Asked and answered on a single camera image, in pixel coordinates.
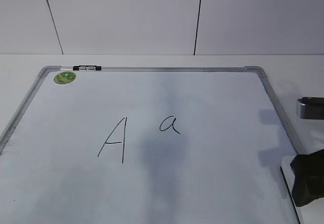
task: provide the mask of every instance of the black line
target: black line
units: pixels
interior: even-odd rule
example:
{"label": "black line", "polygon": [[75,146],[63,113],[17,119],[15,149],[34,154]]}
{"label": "black line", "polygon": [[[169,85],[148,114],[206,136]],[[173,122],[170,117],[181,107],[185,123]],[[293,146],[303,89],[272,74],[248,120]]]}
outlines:
{"label": "black line", "polygon": [[109,137],[112,135],[112,133],[115,131],[115,129],[118,127],[118,125],[119,125],[119,124],[120,124],[124,119],[125,119],[125,118],[122,118],[122,120],[120,120],[120,122],[119,122],[119,123],[116,125],[116,127],[112,130],[112,132],[110,133],[110,135],[108,136],[108,138],[106,139],[106,141],[103,143],[103,145],[102,145],[102,147],[101,147],[101,149],[100,149],[100,151],[99,151],[97,157],[99,157],[99,155],[100,155],[100,153],[101,153],[103,147],[104,147],[105,144],[107,143],[107,140],[109,139]]}
{"label": "black line", "polygon": [[176,130],[176,129],[174,128],[174,123],[175,123],[176,119],[177,119],[177,118],[174,118],[174,120],[173,120],[173,123],[172,123],[172,128],[173,128],[173,130],[174,130],[174,131],[176,131],[176,132],[177,132],[178,134],[180,134],[180,133],[179,133],[179,131],[178,131],[178,130]]}
{"label": "black line", "polygon": [[162,121],[162,123],[160,124],[160,131],[166,131],[166,130],[168,130],[171,126],[172,126],[172,124],[169,126],[169,127],[167,127],[166,129],[161,129],[161,126],[162,126],[162,124],[167,120],[167,119],[169,119],[169,118],[171,118],[171,117],[174,117],[174,116],[168,116],[166,119],[164,119],[163,121]]}
{"label": "black line", "polygon": [[201,8],[201,0],[199,0],[199,11],[198,11],[198,18],[197,18],[196,38],[194,40],[194,49],[193,49],[193,54],[194,55],[196,55],[196,46],[197,46],[197,37],[198,37],[198,27],[199,27],[199,18],[200,18],[200,8]]}
{"label": "black line", "polygon": [[[171,118],[171,117],[174,117],[172,124],[171,124],[169,127],[167,127],[166,129],[161,129],[162,124],[163,124],[167,119],[169,119],[169,118]],[[180,134],[179,131],[177,131],[177,130],[174,128],[174,123],[175,123],[176,119],[177,119],[177,118],[176,118],[175,116],[168,116],[168,117],[167,117],[166,119],[164,119],[164,120],[162,121],[162,123],[160,124],[160,128],[159,128],[160,131],[161,131],[161,132],[166,131],[166,130],[170,129],[170,127],[172,126],[173,130],[176,131],[178,134]]]}
{"label": "black line", "polygon": [[124,145],[123,145],[123,158],[121,160],[121,163],[123,164],[124,163],[124,153],[125,153],[125,135],[126,135],[126,123],[127,123],[127,117],[126,117],[126,120],[125,120],[125,125],[124,125]]}
{"label": "black line", "polygon": [[118,143],[122,143],[122,141],[118,141],[118,142],[105,142],[105,144],[118,144]]}
{"label": "black line", "polygon": [[46,0],[46,2],[47,2],[47,6],[49,7],[49,10],[50,10],[50,13],[51,13],[52,21],[53,21],[53,24],[54,24],[54,28],[55,28],[57,40],[59,41],[59,45],[60,45],[60,48],[61,48],[61,52],[62,52],[62,54],[64,54],[63,53],[63,49],[62,49],[62,45],[61,45],[61,41],[60,41],[60,38],[59,38],[59,34],[57,33],[56,25],[55,25],[55,22],[54,22],[52,10],[51,10],[51,7],[50,7],[50,2],[49,2],[49,0]]}

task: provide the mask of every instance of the round sticker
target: round sticker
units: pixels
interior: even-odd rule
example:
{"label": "round sticker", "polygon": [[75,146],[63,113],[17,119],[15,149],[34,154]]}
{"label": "round sticker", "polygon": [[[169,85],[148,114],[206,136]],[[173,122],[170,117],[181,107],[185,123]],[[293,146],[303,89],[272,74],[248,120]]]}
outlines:
{"label": "round sticker", "polygon": [[68,84],[72,81],[74,81],[76,78],[76,74],[70,71],[62,72],[57,74],[54,77],[54,82],[57,84]]}

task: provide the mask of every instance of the black clamp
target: black clamp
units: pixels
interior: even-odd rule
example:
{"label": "black clamp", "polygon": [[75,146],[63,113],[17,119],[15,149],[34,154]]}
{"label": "black clamp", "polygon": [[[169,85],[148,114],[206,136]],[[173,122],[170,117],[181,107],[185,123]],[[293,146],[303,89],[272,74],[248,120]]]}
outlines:
{"label": "black clamp", "polygon": [[79,66],[73,66],[73,70],[79,70],[79,71],[100,71],[101,66],[96,65],[79,65]]}
{"label": "black clamp", "polygon": [[297,207],[324,197],[324,150],[297,155],[290,166],[295,174],[292,197]]}
{"label": "black clamp", "polygon": [[302,119],[324,120],[324,98],[303,97],[298,99],[297,114]]}

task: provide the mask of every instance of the white table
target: white table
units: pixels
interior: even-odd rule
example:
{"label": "white table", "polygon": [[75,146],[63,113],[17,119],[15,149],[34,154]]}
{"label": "white table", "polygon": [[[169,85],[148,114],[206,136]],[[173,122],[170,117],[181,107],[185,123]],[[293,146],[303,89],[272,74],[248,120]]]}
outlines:
{"label": "white table", "polygon": [[324,56],[107,56],[0,55],[0,132],[3,132],[38,72],[47,65],[135,67],[230,67],[257,65],[265,69],[279,100],[308,153],[324,148],[324,121],[302,120],[296,101],[324,95]]}

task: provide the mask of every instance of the whiteboard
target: whiteboard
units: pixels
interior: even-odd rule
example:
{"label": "whiteboard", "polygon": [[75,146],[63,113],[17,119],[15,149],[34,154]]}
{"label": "whiteboard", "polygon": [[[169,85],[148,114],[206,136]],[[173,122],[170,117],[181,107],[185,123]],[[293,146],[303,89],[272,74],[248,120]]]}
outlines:
{"label": "whiteboard", "polygon": [[60,72],[0,156],[0,223],[297,223],[296,152],[256,73]]}

